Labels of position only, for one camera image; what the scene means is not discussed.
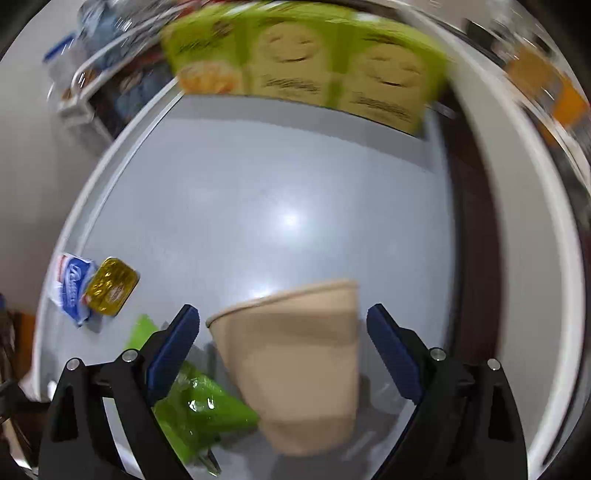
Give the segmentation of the green jagabee box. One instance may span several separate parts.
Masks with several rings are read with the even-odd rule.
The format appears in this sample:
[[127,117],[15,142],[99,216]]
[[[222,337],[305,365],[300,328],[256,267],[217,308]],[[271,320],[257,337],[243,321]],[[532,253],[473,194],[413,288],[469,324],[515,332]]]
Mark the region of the green jagabee box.
[[449,57],[422,31],[356,14],[342,27],[335,109],[415,135],[447,81]]
[[349,10],[273,2],[242,16],[246,93],[328,107],[338,79],[335,46]]
[[189,95],[243,95],[238,20],[214,3],[160,31],[160,46],[181,90]]

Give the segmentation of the brown paper cup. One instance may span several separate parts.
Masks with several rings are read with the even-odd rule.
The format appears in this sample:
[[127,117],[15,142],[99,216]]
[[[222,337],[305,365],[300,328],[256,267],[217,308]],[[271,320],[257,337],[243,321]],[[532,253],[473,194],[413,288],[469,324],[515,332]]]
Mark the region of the brown paper cup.
[[359,398],[359,300],[352,280],[243,302],[206,326],[273,449],[304,457],[348,440]]

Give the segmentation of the middle green Jagabee box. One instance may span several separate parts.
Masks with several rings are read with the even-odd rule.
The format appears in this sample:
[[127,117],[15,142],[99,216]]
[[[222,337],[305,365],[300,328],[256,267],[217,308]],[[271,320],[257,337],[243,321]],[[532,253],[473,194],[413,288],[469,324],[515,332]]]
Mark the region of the middle green Jagabee box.
[[349,10],[273,2],[242,16],[246,93],[328,107],[338,79],[335,46]]

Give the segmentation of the green snack bag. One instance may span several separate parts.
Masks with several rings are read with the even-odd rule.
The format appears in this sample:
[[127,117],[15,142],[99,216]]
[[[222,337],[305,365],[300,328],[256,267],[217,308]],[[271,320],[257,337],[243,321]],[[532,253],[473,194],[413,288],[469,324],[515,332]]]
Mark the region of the green snack bag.
[[189,465],[226,436],[257,428],[259,415],[184,361],[168,395],[152,411],[180,461]]

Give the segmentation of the left green Jagabee box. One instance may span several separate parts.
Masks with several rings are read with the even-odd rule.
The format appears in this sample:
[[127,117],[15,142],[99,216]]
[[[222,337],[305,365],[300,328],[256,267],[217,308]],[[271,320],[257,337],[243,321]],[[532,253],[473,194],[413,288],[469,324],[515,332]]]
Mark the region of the left green Jagabee box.
[[160,46],[181,90],[189,95],[243,95],[238,20],[214,3],[160,31]]

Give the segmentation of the gold foil packet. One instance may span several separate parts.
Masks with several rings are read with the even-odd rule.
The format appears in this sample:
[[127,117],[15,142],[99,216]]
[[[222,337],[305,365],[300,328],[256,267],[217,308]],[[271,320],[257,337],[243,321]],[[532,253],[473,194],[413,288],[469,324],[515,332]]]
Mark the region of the gold foil packet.
[[84,292],[92,312],[116,316],[139,282],[139,274],[122,260],[106,258]]

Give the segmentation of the blue white wrapper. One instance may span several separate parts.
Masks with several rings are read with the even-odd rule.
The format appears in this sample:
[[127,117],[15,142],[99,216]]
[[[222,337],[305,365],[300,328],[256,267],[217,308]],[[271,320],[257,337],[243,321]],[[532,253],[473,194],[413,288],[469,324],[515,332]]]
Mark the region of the blue white wrapper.
[[91,317],[85,291],[96,271],[95,262],[69,253],[59,255],[53,267],[49,297],[76,327]]

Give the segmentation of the right green Jagabee box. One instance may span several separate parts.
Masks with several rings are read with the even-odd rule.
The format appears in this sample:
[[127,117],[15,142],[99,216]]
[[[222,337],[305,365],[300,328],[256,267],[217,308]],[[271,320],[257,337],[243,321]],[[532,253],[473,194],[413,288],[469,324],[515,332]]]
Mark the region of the right green Jagabee box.
[[449,57],[422,31],[356,14],[342,27],[335,109],[415,135],[447,81]]

